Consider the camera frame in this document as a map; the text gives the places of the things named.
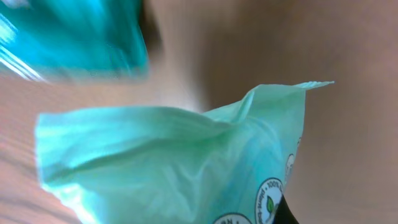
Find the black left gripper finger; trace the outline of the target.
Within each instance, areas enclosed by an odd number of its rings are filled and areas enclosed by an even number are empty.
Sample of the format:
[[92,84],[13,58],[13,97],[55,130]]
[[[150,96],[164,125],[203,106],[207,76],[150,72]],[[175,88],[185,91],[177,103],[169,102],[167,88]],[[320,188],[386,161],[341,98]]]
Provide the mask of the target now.
[[290,211],[284,196],[282,196],[280,200],[280,204],[276,210],[272,224],[299,224]]

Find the light teal small packet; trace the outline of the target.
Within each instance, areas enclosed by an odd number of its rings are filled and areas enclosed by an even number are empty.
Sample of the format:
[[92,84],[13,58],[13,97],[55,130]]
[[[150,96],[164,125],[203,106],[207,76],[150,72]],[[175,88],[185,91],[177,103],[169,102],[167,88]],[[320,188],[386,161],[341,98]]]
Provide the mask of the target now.
[[205,113],[127,106],[41,114],[41,187],[82,223],[273,223],[307,91],[321,86],[259,85]]

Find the green Nescafe coffee bag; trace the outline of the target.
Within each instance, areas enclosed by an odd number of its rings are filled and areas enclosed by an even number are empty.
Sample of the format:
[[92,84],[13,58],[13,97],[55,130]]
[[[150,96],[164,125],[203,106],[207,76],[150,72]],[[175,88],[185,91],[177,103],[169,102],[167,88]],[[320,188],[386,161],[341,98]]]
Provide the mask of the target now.
[[1,1],[1,76],[95,82],[145,76],[141,1]]

